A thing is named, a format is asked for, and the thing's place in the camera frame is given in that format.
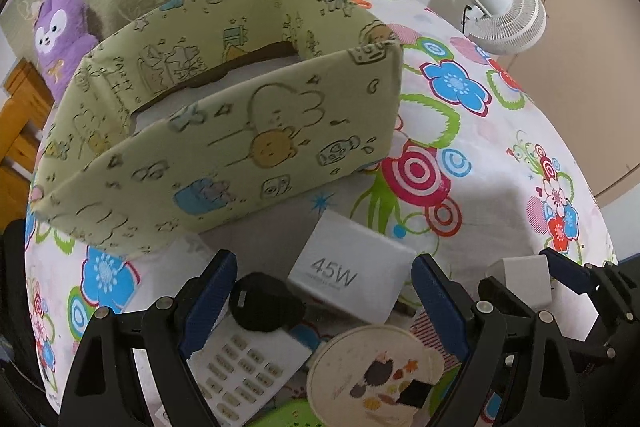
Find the open box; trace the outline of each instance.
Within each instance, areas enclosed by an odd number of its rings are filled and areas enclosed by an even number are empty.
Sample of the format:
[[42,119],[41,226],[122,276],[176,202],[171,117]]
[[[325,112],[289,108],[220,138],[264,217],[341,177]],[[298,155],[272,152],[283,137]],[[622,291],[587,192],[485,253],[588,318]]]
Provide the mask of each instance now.
[[[132,134],[132,114],[260,60],[302,62]],[[388,152],[402,51],[349,0],[172,0],[81,62],[32,209],[114,255],[160,248],[331,182]]]

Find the beige door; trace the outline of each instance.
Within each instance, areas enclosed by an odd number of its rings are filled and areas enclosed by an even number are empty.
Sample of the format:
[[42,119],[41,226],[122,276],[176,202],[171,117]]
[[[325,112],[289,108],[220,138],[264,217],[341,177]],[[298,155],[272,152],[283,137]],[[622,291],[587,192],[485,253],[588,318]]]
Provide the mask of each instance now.
[[640,182],[640,2],[546,0],[545,6],[545,35],[509,71],[606,204]]

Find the metal screw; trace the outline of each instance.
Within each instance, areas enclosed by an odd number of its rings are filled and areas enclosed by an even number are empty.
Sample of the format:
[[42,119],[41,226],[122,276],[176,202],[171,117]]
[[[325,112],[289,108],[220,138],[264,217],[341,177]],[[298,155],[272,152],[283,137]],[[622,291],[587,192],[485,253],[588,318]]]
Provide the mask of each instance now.
[[478,301],[476,308],[480,313],[491,313],[494,311],[494,305],[489,301]]
[[159,310],[168,310],[174,305],[174,300],[171,297],[161,297],[156,301],[156,308]]
[[546,310],[542,310],[538,314],[538,317],[540,317],[540,320],[545,324],[551,324],[554,321],[554,316]]
[[109,308],[107,308],[107,306],[101,306],[95,311],[94,315],[96,319],[103,319],[109,315]]

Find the white charger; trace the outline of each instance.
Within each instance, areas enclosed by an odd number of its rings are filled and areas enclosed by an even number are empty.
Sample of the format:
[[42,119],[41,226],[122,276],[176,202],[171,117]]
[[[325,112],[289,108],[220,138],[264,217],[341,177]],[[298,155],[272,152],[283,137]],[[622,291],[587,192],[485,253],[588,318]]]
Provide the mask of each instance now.
[[415,256],[412,248],[325,210],[289,282],[365,322],[384,324]]
[[546,255],[505,257],[487,268],[493,276],[533,311],[548,307],[551,298],[551,277]]

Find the black chair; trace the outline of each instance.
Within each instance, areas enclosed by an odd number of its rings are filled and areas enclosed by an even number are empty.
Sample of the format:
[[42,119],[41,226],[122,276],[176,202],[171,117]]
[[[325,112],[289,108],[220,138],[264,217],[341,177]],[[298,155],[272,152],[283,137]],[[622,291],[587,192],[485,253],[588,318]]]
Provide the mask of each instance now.
[[25,281],[24,219],[19,219],[0,236],[0,334],[14,350],[13,362],[0,362],[0,423],[55,427],[58,415],[38,369]]

